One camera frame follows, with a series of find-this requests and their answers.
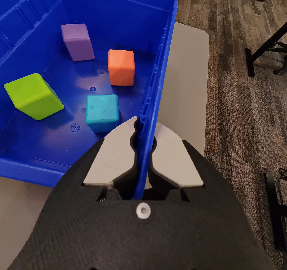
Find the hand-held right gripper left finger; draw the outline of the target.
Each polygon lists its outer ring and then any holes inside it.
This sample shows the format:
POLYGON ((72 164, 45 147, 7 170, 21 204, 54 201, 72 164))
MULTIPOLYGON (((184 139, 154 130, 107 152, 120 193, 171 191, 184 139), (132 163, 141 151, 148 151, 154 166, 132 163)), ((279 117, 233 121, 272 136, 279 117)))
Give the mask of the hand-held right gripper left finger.
POLYGON ((132 117, 109 132, 84 179, 84 185, 123 187, 137 182, 139 117, 132 117))

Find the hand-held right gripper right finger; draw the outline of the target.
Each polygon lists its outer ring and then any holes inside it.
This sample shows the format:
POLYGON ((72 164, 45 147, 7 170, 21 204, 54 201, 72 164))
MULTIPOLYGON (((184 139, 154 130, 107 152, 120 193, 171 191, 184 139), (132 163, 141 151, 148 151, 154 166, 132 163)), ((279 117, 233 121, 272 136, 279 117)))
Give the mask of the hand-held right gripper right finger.
POLYGON ((203 186, 203 180, 181 138, 158 122, 150 152, 148 180, 154 188, 203 186))

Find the light blue cube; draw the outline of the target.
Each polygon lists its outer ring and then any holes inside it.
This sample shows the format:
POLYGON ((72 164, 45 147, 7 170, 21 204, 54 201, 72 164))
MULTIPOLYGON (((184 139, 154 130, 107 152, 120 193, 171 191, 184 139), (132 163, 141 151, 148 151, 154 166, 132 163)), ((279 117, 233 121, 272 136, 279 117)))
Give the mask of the light blue cube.
POLYGON ((86 99, 86 124, 94 133, 111 132, 120 125, 117 95, 91 95, 86 99))

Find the orange cube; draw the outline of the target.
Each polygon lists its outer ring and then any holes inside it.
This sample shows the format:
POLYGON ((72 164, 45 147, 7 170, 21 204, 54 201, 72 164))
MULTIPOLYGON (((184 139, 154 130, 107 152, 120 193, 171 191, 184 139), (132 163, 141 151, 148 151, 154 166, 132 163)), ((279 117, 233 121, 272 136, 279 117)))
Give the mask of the orange cube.
POLYGON ((134 52, 110 49, 108 51, 108 71, 112 86, 133 86, 135 77, 134 52))

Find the green cube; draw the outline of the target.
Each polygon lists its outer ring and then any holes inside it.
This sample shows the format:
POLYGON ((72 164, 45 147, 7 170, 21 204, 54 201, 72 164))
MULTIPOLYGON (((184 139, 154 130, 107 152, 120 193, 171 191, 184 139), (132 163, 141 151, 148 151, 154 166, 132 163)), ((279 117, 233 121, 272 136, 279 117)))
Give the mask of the green cube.
POLYGON ((8 82, 4 88, 15 108, 37 121, 64 109, 55 91, 39 73, 8 82))

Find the purple cube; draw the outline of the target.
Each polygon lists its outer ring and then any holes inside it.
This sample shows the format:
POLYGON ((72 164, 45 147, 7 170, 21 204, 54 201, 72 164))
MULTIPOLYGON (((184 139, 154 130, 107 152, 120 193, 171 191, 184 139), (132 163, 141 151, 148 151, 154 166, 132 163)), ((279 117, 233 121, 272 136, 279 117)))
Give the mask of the purple cube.
POLYGON ((95 59, 85 24, 62 24, 61 31, 64 44, 74 62, 95 59))

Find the blue plastic bin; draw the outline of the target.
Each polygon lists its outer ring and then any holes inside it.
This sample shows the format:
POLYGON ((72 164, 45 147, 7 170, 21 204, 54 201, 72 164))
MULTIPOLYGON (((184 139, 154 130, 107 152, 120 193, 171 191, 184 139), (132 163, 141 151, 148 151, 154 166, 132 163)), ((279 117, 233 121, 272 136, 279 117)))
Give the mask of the blue plastic bin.
POLYGON ((177 8, 177 0, 1 0, 1 177, 55 187, 105 136, 85 122, 87 96, 116 94, 121 123, 140 118, 134 198, 142 198, 177 8), (95 59, 74 62, 61 25, 81 23, 95 59), (133 86, 110 84, 110 49, 134 52, 133 86), (4 88, 33 73, 64 105, 41 121, 17 110, 4 88))

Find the grey desk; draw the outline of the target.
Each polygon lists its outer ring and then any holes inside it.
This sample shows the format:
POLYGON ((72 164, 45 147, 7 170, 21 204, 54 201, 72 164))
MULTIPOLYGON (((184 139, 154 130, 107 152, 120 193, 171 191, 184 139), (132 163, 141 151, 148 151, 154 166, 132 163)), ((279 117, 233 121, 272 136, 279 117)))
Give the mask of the grey desk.
MULTIPOLYGON (((175 23, 157 121, 204 155, 209 35, 175 23)), ((51 187, 1 177, 0 269, 24 246, 51 187)))

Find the black table frame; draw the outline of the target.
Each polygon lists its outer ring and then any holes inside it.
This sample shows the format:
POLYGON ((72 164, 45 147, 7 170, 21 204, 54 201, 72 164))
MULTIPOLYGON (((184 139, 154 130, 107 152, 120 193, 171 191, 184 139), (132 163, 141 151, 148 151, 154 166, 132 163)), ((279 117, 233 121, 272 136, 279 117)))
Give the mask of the black table frame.
POLYGON ((247 73, 249 77, 254 77, 253 63, 265 52, 278 52, 286 53, 286 44, 279 42, 287 32, 287 23, 285 23, 278 31, 275 32, 262 46, 260 46, 255 53, 251 53, 251 50, 245 48, 247 73))
POLYGON ((276 250, 286 253, 286 230, 283 218, 287 217, 287 206, 280 204, 278 201, 274 176, 267 173, 264 173, 263 176, 266 185, 274 245, 276 250))

